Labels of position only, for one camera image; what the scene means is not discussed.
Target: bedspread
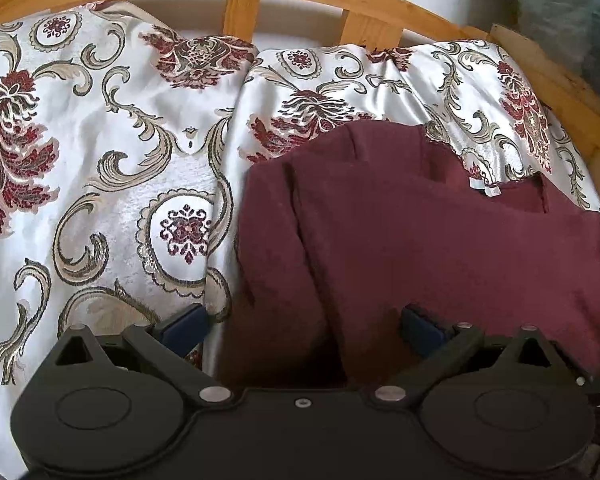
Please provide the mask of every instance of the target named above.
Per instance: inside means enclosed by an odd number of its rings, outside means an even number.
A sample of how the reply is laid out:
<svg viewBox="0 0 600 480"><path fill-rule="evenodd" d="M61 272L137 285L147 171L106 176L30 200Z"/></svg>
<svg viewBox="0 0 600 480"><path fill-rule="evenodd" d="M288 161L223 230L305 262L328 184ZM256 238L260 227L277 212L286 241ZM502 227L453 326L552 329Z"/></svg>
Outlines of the bedspread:
<svg viewBox="0 0 600 480"><path fill-rule="evenodd" d="M371 118L426 124L490 193L541 171L600 211L568 135L483 41L258 56L111 2L0 25L0 475L24 471L9 414L71 324L117 333L203 302L215 325L189 359L214 373L246 171Z"/></svg>

